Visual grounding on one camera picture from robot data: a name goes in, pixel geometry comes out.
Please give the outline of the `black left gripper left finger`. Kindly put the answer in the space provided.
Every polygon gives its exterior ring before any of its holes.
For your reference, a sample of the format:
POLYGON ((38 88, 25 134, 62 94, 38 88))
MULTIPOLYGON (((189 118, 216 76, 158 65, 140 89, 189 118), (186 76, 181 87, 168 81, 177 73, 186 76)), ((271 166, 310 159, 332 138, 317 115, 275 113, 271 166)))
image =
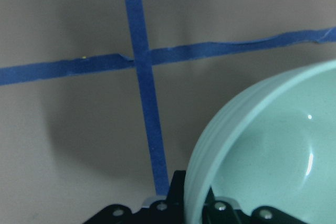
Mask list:
POLYGON ((166 196, 145 200, 137 212, 121 204, 104 207, 85 223, 184 223, 184 182, 186 171, 176 170, 166 196))

